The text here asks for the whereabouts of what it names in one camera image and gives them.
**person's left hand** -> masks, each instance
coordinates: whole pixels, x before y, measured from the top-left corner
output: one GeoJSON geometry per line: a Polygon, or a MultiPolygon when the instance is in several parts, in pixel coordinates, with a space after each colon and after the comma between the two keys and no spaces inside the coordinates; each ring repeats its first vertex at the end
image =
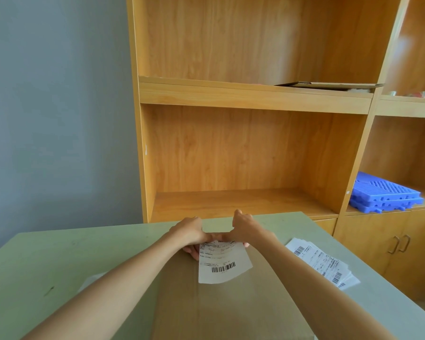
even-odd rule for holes
{"type": "Polygon", "coordinates": [[[175,226],[171,227],[169,233],[178,236],[183,246],[183,251],[190,253],[195,260],[199,260],[200,243],[212,242],[213,234],[205,233],[202,229],[200,217],[186,217],[175,226]]]}

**wooden bookcase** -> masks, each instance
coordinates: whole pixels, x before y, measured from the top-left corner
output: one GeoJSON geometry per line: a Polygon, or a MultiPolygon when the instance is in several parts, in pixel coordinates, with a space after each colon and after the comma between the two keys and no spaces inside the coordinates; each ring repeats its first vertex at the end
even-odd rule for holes
{"type": "Polygon", "coordinates": [[[359,170],[425,198],[425,99],[404,97],[425,91],[425,0],[127,3],[144,222],[303,211],[425,297],[405,279],[425,245],[425,204],[348,206],[359,170]],[[386,85],[274,86],[291,81],[386,85]],[[406,231],[416,238],[403,266],[386,247],[406,231]]]}

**wooden shelf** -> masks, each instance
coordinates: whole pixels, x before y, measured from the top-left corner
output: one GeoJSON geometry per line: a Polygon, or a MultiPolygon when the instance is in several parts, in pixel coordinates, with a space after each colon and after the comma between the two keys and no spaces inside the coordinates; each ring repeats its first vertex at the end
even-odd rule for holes
{"type": "Polygon", "coordinates": [[[425,98],[383,95],[378,102],[376,115],[425,118],[425,98]]]}
{"type": "Polygon", "coordinates": [[[183,106],[368,114],[373,94],[139,76],[140,102],[183,106]]]}
{"type": "MultiPolygon", "coordinates": [[[[422,192],[421,197],[424,199],[424,202],[421,205],[415,204],[412,207],[412,209],[408,209],[408,210],[422,210],[422,209],[425,209],[425,190],[423,188],[416,188],[416,187],[413,187],[413,186],[409,186],[409,187],[410,188],[413,188],[413,189],[415,189],[417,191],[421,191],[422,192]]],[[[383,213],[386,213],[386,212],[400,212],[400,211],[399,210],[383,211],[383,213]]],[[[346,216],[355,216],[355,215],[363,215],[363,214],[364,213],[362,213],[359,210],[353,208],[351,205],[348,205],[348,207],[346,208],[346,216]]]]}
{"type": "Polygon", "coordinates": [[[237,208],[255,215],[302,211],[311,219],[338,217],[299,189],[274,188],[158,193],[151,222],[179,221],[193,216],[231,217],[237,208]]]}

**person's left arm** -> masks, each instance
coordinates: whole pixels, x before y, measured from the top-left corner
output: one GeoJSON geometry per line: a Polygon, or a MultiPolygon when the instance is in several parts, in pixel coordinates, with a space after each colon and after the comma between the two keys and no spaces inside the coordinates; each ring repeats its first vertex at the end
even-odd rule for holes
{"type": "Polygon", "coordinates": [[[152,246],[74,296],[22,340],[110,339],[178,250],[212,240],[212,234],[203,232],[200,218],[183,219],[152,246]]]}

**person's right arm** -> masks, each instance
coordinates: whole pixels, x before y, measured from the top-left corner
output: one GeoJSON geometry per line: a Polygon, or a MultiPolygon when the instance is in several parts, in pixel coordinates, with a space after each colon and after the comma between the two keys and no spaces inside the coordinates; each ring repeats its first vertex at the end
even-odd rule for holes
{"type": "Polygon", "coordinates": [[[271,265],[319,340],[395,339],[359,304],[295,256],[252,216],[236,210],[233,230],[216,234],[216,238],[254,246],[271,265]]]}

